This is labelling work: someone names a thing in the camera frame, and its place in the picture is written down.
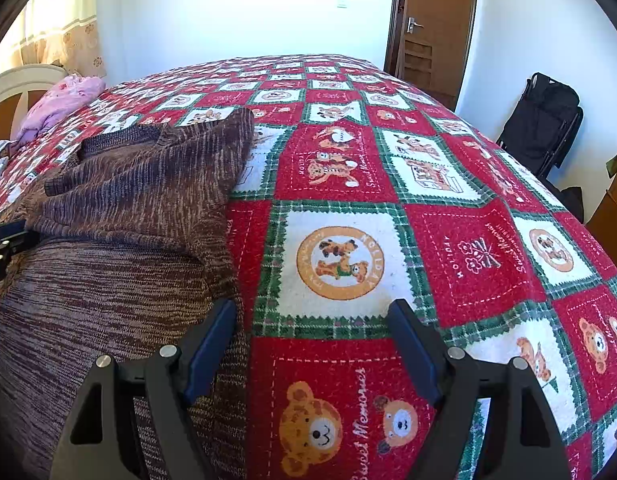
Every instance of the metal screw head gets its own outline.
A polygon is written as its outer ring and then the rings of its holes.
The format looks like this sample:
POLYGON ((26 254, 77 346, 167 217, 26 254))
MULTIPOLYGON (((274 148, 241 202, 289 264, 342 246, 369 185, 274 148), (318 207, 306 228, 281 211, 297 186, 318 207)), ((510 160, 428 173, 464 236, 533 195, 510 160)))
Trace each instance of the metal screw head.
POLYGON ((100 355, 95 361, 95 364, 98 366, 98 368, 106 368, 109 364, 111 364, 111 356, 100 355))
POLYGON ((177 353, 177 346, 175 345, 164 345, 159 349, 159 354, 162 357, 172 357, 177 353))
POLYGON ((467 354, 458 346, 452 346, 448 350, 449 357, 451 359, 464 359, 464 356, 467 354))
POLYGON ((525 370, 529 367, 529 364, 526 362, 526 359, 523 359, 521 357, 514 357, 513 366, 516 367, 518 370, 525 370))

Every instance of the curtain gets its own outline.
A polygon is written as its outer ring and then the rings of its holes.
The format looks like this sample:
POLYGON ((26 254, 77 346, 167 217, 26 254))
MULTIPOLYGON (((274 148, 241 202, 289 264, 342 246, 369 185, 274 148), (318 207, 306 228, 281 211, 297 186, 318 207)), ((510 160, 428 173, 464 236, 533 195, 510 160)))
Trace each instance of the curtain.
POLYGON ((105 76, 95 0, 29 0, 0 43, 0 73, 31 63, 105 76))

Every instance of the door handle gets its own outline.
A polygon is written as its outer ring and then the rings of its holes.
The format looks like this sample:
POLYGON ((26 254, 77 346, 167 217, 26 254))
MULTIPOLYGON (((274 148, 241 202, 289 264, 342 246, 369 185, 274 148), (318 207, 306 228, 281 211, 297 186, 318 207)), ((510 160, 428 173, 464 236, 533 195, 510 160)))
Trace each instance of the door handle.
POLYGON ((407 32, 413 32, 413 29, 415 27, 422 27, 425 28, 424 25, 420 25, 419 23, 417 23, 415 21, 415 18, 409 18, 409 23, 407 24, 407 32))

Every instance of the brown knit sweater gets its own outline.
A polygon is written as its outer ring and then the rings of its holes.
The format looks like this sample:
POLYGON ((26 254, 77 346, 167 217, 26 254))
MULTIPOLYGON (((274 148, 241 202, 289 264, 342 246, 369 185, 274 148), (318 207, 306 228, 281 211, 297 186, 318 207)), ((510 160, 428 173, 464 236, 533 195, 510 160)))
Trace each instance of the brown knit sweater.
MULTIPOLYGON (((248 345, 226 246, 226 201, 252 113, 85 140, 16 205, 40 245, 0 284, 0 469, 45 478, 76 391, 103 352, 146 357, 234 298, 238 327, 209 397, 189 410, 220 478, 244 478, 248 345)), ((153 478, 165 478, 147 405, 136 404, 153 478)))

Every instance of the bed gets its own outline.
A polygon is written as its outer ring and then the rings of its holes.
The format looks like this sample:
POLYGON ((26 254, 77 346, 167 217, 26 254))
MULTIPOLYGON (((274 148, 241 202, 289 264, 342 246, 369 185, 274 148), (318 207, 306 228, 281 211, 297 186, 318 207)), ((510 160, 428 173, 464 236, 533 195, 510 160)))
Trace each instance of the bed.
POLYGON ((365 60, 235 58, 120 84, 9 163, 0 212, 87 137, 239 106, 256 121, 227 233, 252 334, 250 478, 405 478, 434 412, 384 322, 396 298, 474 358, 525 358, 573 478, 597 473, 617 446, 617 269, 508 153, 365 60), (306 419, 282 424, 294 410, 306 419))

